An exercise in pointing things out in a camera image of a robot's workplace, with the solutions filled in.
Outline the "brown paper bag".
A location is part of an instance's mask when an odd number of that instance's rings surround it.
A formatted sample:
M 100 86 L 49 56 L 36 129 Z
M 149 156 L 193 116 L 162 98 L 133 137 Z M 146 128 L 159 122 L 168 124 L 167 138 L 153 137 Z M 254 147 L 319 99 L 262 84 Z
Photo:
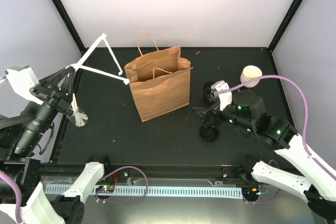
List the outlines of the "brown paper bag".
M 142 122 L 149 121 L 190 103 L 191 62 L 181 57 L 181 47 L 144 54 L 124 66 L 130 91 Z

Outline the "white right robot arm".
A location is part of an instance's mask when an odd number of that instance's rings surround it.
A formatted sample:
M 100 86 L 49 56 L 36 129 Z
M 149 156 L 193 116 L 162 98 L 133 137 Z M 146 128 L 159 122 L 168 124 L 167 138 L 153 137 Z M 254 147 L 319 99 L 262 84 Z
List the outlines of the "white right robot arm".
M 202 120 L 201 136 L 213 141 L 218 138 L 217 125 L 229 122 L 248 137 L 264 142 L 277 155 L 286 159 L 299 175 L 273 167 L 259 159 L 248 157 L 238 169 L 239 179 L 270 184 L 302 199 L 324 219 L 335 219 L 335 180 L 321 167 L 325 162 L 309 147 L 290 123 L 268 115 L 262 97 L 251 90 L 232 94 L 224 106 L 216 101 L 209 108 L 193 108 Z

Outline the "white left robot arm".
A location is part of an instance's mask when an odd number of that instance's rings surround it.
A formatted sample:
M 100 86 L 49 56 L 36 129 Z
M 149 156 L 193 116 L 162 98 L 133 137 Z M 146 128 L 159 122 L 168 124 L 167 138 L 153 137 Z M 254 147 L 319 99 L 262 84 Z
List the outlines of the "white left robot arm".
M 74 184 L 49 201 L 33 150 L 58 113 L 74 115 L 75 68 L 66 67 L 38 80 L 30 67 L 8 68 L 4 79 L 28 101 L 19 116 L 1 117 L 1 211 L 16 223 L 81 223 L 94 185 L 113 174 L 104 161 L 90 159 Z

